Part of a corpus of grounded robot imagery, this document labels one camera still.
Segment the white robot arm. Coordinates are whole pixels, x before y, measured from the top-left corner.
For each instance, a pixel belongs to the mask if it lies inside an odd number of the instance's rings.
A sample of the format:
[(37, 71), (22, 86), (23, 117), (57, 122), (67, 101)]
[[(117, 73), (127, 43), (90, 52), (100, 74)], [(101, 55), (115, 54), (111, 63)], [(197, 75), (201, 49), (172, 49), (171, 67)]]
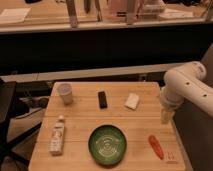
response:
[(165, 73), (165, 86), (159, 93), (162, 124), (170, 122), (185, 99), (213, 117), (213, 88), (203, 83), (206, 75), (206, 68), (199, 61), (185, 63)]

